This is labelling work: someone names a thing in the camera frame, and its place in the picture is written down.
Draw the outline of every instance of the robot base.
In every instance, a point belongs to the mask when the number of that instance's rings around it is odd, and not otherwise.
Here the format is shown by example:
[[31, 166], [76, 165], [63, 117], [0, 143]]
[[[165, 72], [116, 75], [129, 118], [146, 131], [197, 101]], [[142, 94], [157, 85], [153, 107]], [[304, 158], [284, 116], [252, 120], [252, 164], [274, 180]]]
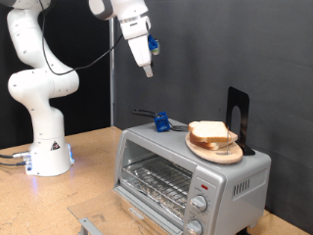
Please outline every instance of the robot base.
[[73, 165], [70, 145], [65, 137], [43, 140], [37, 139], [29, 147], [31, 161], [25, 166], [26, 174], [56, 176], [63, 174]]

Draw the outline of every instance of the logo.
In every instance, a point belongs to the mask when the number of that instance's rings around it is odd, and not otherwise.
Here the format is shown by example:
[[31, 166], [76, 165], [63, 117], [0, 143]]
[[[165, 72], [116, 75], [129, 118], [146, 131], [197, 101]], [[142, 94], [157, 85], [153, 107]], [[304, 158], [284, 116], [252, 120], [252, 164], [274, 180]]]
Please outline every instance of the logo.
[[51, 151], [58, 150], [60, 148], [60, 145], [57, 143], [57, 141], [55, 141], [51, 147]]

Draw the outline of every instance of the toaster oven rack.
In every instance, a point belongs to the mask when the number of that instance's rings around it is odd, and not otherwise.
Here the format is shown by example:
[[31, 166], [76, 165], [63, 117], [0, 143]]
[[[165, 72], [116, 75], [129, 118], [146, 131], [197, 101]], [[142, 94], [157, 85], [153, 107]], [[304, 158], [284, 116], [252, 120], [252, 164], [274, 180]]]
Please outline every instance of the toaster oven rack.
[[123, 168], [128, 184], [183, 220], [192, 173], [160, 156]]

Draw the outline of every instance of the cable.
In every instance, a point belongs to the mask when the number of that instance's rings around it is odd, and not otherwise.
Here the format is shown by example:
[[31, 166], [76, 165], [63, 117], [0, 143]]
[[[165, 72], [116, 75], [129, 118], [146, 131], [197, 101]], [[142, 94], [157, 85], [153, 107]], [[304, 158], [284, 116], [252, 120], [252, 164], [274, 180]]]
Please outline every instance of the cable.
[[42, 8], [42, 14], [43, 14], [43, 22], [42, 22], [42, 50], [43, 50], [43, 55], [45, 57], [45, 60], [46, 60], [46, 63], [50, 69], [50, 71], [55, 74], [55, 75], [65, 75], [65, 74], [68, 74], [72, 71], [79, 71], [79, 70], [84, 70], [84, 69], [88, 69], [90, 67], [92, 67], [93, 65], [95, 65], [98, 61], [100, 61], [102, 58], [104, 58], [109, 52], [111, 52], [115, 47], [116, 45], [118, 44], [119, 40], [122, 38], [123, 35], [120, 35], [117, 39], [117, 41], [115, 42], [115, 44], [111, 47], [111, 49], [109, 51], [107, 51], [105, 54], [103, 54], [101, 57], [99, 57], [96, 61], [92, 62], [91, 64], [89, 64], [88, 66], [85, 66], [85, 67], [78, 67], [76, 69], [72, 69], [72, 70], [69, 70], [69, 71], [66, 71], [66, 72], [63, 72], [63, 73], [57, 73], [57, 72], [54, 72], [51, 67], [50, 67], [50, 64], [48, 62], [48, 59], [47, 59], [47, 55], [46, 55], [46, 52], [45, 52], [45, 38], [44, 38], [44, 31], [45, 31], [45, 23], [46, 23], [46, 13], [45, 13], [45, 9], [43, 8], [43, 5], [42, 5], [42, 2], [41, 0], [39, 0], [39, 3], [41, 5], [41, 8]]
[[9, 155], [0, 155], [1, 159], [12, 159], [13, 156], [9, 156]]
[[20, 166], [20, 165], [26, 165], [26, 162], [20, 162], [20, 163], [17, 163], [17, 164], [3, 164], [3, 163], [0, 163], [0, 165]]

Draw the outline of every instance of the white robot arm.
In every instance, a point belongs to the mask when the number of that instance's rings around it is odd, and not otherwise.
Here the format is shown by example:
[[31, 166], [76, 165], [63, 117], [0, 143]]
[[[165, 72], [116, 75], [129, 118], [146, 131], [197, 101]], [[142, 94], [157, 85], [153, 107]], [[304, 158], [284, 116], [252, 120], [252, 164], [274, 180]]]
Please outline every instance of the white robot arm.
[[148, 37], [151, 23], [144, 0], [89, 0], [92, 13], [100, 20], [117, 16], [121, 31], [139, 67], [143, 67], [147, 77], [153, 76], [151, 68], [152, 52]]
[[[41, 0], [47, 9], [52, 0]], [[63, 97], [78, 89], [79, 79], [75, 71], [66, 75], [52, 74], [43, 56], [42, 32], [37, 22], [42, 11], [37, 0], [0, 0], [0, 4], [13, 7], [8, 15], [10, 35], [22, 62], [34, 70], [24, 70], [9, 79], [9, 91], [22, 103], [31, 115], [33, 144], [27, 156], [26, 173], [53, 176], [69, 170], [72, 162], [65, 141], [64, 116], [50, 107], [49, 99]], [[69, 71], [45, 43], [50, 66], [56, 72]]]
[[[9, 91], [22, 103], [31, 115], [33, 144], [26, 156], [26, 173], [53, 176], [69, 170], [71, 153], [65, 141], [63, 114], [50, 107], [49, 99], [63, 97], [78, 89], [76, 71], [60, 62], [51, 52], [38, 24], [38, 15], [49, 8], [55, 0], [0, 0], [0, 4], [13, 7], [8, 15], [8, 27], [17, 54], [22, 62], [35, 70], [15, 73], [9, 80]], [[152, 49], [158, 53], [158, 43], [151, 43], [150, 20], [145, 14], [148, 8], [144, 0], [88, 0], [93, 14], [101, 20], [117, 16], [123, 36], [128, 40], [138, 66], [148, 77], [151, 69]]]

